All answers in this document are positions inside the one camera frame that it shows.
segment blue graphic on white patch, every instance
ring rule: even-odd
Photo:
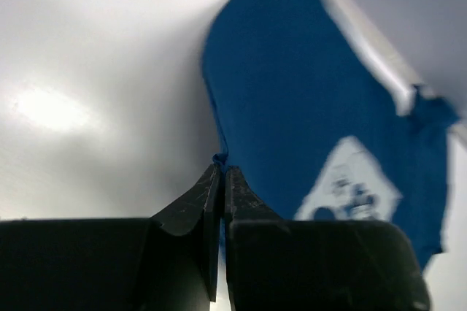
[[[375,157],[349,136],[332,149],[295,219],[391,221],[401,198]]]

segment white surface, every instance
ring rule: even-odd
[[[188,189],[217,149],[198,54],[226,1],[0,0],[0,216],[147,216]],[[457,311],[467,154],[452,153],[449,252],[427,276],[436,310]]]

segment blue cloth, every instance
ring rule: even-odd
[[[388,220],[423,268],[441,252],[447,128],[417,93],[398,117],[320,0],[230,0],[202,68],[222,153],[283,218]]]

